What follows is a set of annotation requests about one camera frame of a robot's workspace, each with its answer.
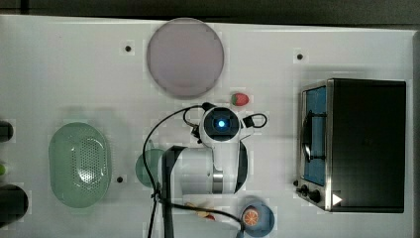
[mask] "wire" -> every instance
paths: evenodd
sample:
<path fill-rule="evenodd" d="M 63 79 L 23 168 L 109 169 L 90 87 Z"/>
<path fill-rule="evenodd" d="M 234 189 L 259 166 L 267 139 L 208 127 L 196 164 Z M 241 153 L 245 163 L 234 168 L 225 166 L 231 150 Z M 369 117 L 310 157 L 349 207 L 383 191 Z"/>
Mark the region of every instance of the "wire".
<path fill-rule="evenodd" d="M 236 217 L 236 216 L 234 216 L 234 215 L 232 215 L 228 212 L 225 212 L 225 211 L 215 210 L 215 209 L 207 209 L 207 208 L 203 208 L 203 207 L 191 207 L 191 206 L 179 205 L 179 204 L 175 204 L 175 203 L 171 203 L 171 202 L 166 202 L 166 201 L 163 201 L 163 200 L 160 200 L 159 202 L 162 203 L 162 204 L 168 205 L 170 207 L 178 208 L 178 209 L 205 211 L 205 212 L 211 212 L 211 213 L 215 213 L 215 214 L 224 215 L 224 216 L 227 216 L 227 217 L 235 220 L 236 222 L 238 222 L 241 225 L 241 231 L 245 230 L 245 224 L 240 218 L 238 218 L 238 217 Z"/>
<path fill-rule="evenodd" d="M 186 113 L 189 111 L 189 109 L 184 111 L 184 114 L 182 115 L 182 119 L 184 120 L 185 124 L 187 124 L 190 127 L 198 127 L 198 125 L 191 123 L 189 121 L 186 120 Z"/>
<path fill-rule="evenodd" d="M 249 115 L 248 117 L 255 117 L 255 116 L 262 116 L 264 118 L 264 122 L 260 126 L 254 125 L 253 127 L 254 128 L 262 128 L 262 127 L 264 127 L 265 124 L 266 124 L 266 122 L 268 121 L 268 119 L 266 118 L 266 116 L 264 114 L 262 114 L 262 113 L 256 113 L 256 114 L 253 114 L 253 115 Z"/>
<path fill-rule="evenodd" d="M 157 200 L 156 200 L 156 196 L 157 196 L 157 194 L 159 194 L 159 190 L 158 190 L 157 185 L 155 183 L 155 180 L 154 180 L 154 178 L 152 176 L 151 170 L 149 169 L 148 162 L 146 161 L 146 145 L 147 145 L 149 139 L 151 138 L 152 133 L 158 128 L 158 126 L 160 126 L 161 123 L 163 123 L 164 121 L 166 121 L 168 118 L 170 118 L 173 115 L 178 114 L 179 112 L 182 112 L 182 111 L 185 111 L 185 110 L 189 110 L 191 108 L 200 108 L 200 107 L 201 107 L 200 105 L 186 107 L 186 108 L 183 108 L 181 110 L 177 110 L 177 111 L 173 112 L 172 114 L 166 116 L 165 118 L 163 118 L 161 121 L 159 121 L 153 127 L 152 131 L 149 133 L 148 137 L 146 138 L 145 143 L 143 144 L 143 163 L 145 164 L 146 172 L 148 172 L 149 179 L 151 180 L 152 187 L 154 188 L 154 194 L 152 195 L 152 198 L 154 199 L 154 208 L 152 210 L 151 223 L 149 224 L 149 234 L 148 234 L 148 237 L 149 238 L 152 237 L 152 229 L 154 227 L 155 213 L 156 213 L 156 210 L 157 210 L 157 203 L 158 203 Z"/>
<path fill-rule="evenodd" d="M 179 112 L 182 112 L 182 111 L 185 111 L 185 110 L 189 110 L 189 109 L 191 109 L 191 108 L 200 108 L 200 107 L 201 107 L 201 105 L 195 105 L 195 106 L 186 107 L 186 108 L 183 108 L 183 109 L 181 109 L 181 110 L 177 110 L 177 111 L 173 112 L 172 114 L 170 114 L 170 115 L 166 116 L 165 118 L 163 118 L 161 121 L 159 121 L 159 122 L 158 122 L 158 123 L 157 123 L 157 124 L 153 127 L 152 131 L 149 133 L 148 137 L 146 138 L 146 142 L 143 144 L 143 163 L 145 164 L 146 171 L 148 172 L 149 178 L 151 179 L 152 187 L 154 188 L 154 193 L 157 193 L 157 192 L 158 192 L 158 189 L 157 189 L 157 186 L 156 186 L 156 184 L 155 184 L 155 180 L 154 180 L 154 178 L 152 177 L 152 173 L 151 173 L 151 170 L 149 169 L 149 165 L 148 165 L 148 163 L 147 163 L 147 161 L 146 161 L 146 145 L 147 145 L 147 143 L 148 143 L 149 139 L 151 138 L 152 133 L 153 133 L 153 132 L 154 132 L 154 131 L 158 128 L 158 126 L 160 126 L 160 124 L 161 124 L 161 123 L 163 123 L 164 121 L 166 121 L 166 120 L 167 120 L 167 119 L 169 119 L 170 117 L 172 117 L 172 116 L 174 116 L 174 115 L 178 114 Z"/>
<path fill-rule="evenodd" d="M 195 210 L 195 211 L 206 211 L 206 212 L 212 212 L 212 213 L 215 213 L 215 214 L 224 215 L 224 216 L 227 216 L 227 217 L 232 218 L 232 219 L 234 219 L 235 221 L 237 221 L 237 222 L 241 225 L 241 232 L 244 232 L 244 230 L 245 230 L 245 224 L 243 223 L 243 221 L 242 221 L 240 218 L 238 218 L 238 217 L 236 217 L 236 216 L 234 216 L 234 215 L 232 215 L 232 214 L 229 214 L 229 213 L 227 213 L 227 212 L 225 212 L 225 211 L 214 210 L 214 209 L 207 209 L 207 208 L 202 208 L 202 207 L 190 207 L 190 206 L 184 206 L 184 205 L 180 205 L 180 204 L 171 203 L 171 202 L 168 202 L 168 201 L 163 201 L 163 200 L 159 199 L 159 197 L 158 197 L 158 195 L 159 195 L 160 191 L 159 191 L 158 186 L 157 186 L 157 184 L 155 183 L 155 180 L 154 180 L 154 178 L 153 178 L 153 176 L 152 176 L 151 170 L 149 169 L 148 162 L 146 161 L 146 145 L 147 145 L 147 143 L 148 143 L 149 139 L 151 138 L 152 133 L 153 133 L 153 132 L 154 132 L 154 131 L 158 128 L 158 126 L 160 126 L 160 125 L 161 125 L 164 121 L 166 121 L 166 120 L 167 120 L 167 119 L 169 119 L 170 117 L 172 117 L 172 116 L 174 116 L 174 115 L 176 115 L 176 114 L 178 114 L 178 113 L 180 113 L 180 112 L 182 112 L 182 111 L 184 111 L 183 116 L 182 116 L 182 118 L 183 118 L 184 122 L 185 122 L 187 125 L 189 125 L 189 126 L 191 126 L 191 125 L 192 125 L 192 127 L 197 126 L 197 125 L 195 125 L 195 124 L 192 124 L 192 123 L 188 122 L 188 121 L 186 120 L 186 118 L 185 118 L 186 113 L 187 113 L 190 109 L 192 109 L 192 108 L 203 108 L 203 106 L 202 106 L 202 105 L 195 105 L 195 106 L 186 107 L 186 108 L 183 108 L 183 109 L 177 110 L 177 111 L 173 112 L 172 114 L 170 114 L 170 115 L 166 116 L 165 118 L 163 118 L 160 122 L 158 122 L 158 123 L 157 123 L 157 124 L 153 127 L 152 131 L 149 133 L 148 137 L 146 138 L 145 143 L 143 144 L 143 163 L 145 164 L 146 171 L 148 172 L 149 179 L 151 180 L 152 187 L 153 187 L 153 189 L 154 189 L 154 193 L 152 194 L 152 198 L 154 199 L 154 207 L 153 207 L 153 210 L 152 210 L 151 221 L 150 221 L 150 224 L 149 224 L 149 234 L 148 234 L 148 237 L 149 237 L 149 238 L 151 238 L 151 237 L 152 237 L 152 230 L 153 230 L 153 226 L 154 226 L 154 220 L 155 220 L 155 214 L 156 214 L 156 210 L 157 210 L 157 203 L 158 203 L 158 202 L 160 202 L 160 203 L 164 203 L 164 204 L 166 204 L 166 205 L 169 205 L 169 206 L 171 206 L 171 207 L 178 208 L 178 209 L 184 209 L 184 210 Z M 261 115 L 265 118 L 265 122 L 264 122 L 264 123 L 262 124 L 262 126 L 261 126 L 261 127 L 263 127 L 263 126 L 266 124 L 266 117 L 265 117 L 265 115 L 263 115 L 263 114 L 261 114 Z"/>

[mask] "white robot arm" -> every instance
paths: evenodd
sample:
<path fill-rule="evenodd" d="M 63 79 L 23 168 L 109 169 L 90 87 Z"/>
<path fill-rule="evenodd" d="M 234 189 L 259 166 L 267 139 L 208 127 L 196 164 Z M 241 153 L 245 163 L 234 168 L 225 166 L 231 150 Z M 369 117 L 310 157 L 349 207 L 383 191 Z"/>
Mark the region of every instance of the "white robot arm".
<path fill-rule="evenodd" d="M 182 215 L 178 211 L 176 214 L 172 212 L 174 208 L 183 206 L 182 197 L 185 194 L 233 194 L 241 188 L 247 178 L 248 155 L 241 139 L 249 136 L 243 133 L 246 132 L 243 129 L 254 124 L 250 125 L 239 119 L 226 107 L 204 103 L 203 109 L 205 113 L 196 129 L 199 142 L 204 147 L 173 146 L 159 160 L 159 199 L 162 203 L 165 238 L 185 237 L 189 231 L 185 227 L 185 219 L 196 220 L 196 224 L 209 227 L 204 219 L 191 212 L 181 212 Z M 222 222 L 212 223 L 212 226 L 219 226 L 219 232 L 234 234 L 223 237 L 236 236 L 236 233 L 232 232 L 235 227 L 229 228 L 229 225 Z"/>

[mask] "white tabletop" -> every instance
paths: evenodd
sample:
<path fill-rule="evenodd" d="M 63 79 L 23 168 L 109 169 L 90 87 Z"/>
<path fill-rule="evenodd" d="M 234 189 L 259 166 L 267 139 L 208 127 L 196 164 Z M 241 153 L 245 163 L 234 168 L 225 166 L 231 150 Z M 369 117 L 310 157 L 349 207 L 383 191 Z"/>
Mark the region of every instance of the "white tabletop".
<path fill-rule="evenodd" d="M 151 191 L 135 173 L 146 135 L 176 109 L 226 103 L 235 91 L 251 98 L 235 110 L 266 113 L 269 122 L 244 141 L 251 164 L 245 186 L 235 195 L 211 196 L 212 205 L 235 213 L 248 196 L 265 200 L 276 217 L 269 237 L 412 237 L 412 31 L 209 24 L 225 48 L 222 75 L 200 98 L 178 100 L 153 82 L 145 61 L 161 24 L 0 16 L 0 118 L 15 127 L 14 138 L 0 144 L 0 161 L 11 168 L 2 180 L 19 185 L 31 201 L 28 214 L 0 237 L 146 237 Z M 404 213 L 325 213 L 295 195 L 298 92 L 329 77 L 406 80 Z M 111 144 L 113 181 L 89 209 L 69 209 L 50 187 L 50 139 L 72 121 L 95 126 Z M 162 148 L 196 146 L 180 116 L 164 125 L 154 136 Z"/>

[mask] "black toaster oven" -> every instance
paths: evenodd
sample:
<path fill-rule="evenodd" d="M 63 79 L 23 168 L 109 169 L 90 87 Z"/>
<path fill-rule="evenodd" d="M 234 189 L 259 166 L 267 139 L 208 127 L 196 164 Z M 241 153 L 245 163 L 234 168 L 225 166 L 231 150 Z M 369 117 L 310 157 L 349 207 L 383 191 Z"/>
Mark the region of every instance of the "black toaster oven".
<path fill-rule="evenodd" d="M 403 212 L 404 81 L 331 78 L 302 90 L 300 197 L 333 212 Z"/>

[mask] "green colander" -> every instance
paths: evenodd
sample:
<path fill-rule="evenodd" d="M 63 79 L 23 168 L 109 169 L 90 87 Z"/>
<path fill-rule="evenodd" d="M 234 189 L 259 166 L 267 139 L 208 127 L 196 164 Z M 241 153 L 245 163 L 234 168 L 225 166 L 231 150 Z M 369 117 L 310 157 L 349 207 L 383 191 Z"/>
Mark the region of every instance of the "green colander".
<path fill-rule="evenodd" d="M 111 156 L 104 136 L 85 123 L 70 123 L 52 136 L 49 147 L 52 192 L 67 206 L 93 205 L 111 181 Z"/>

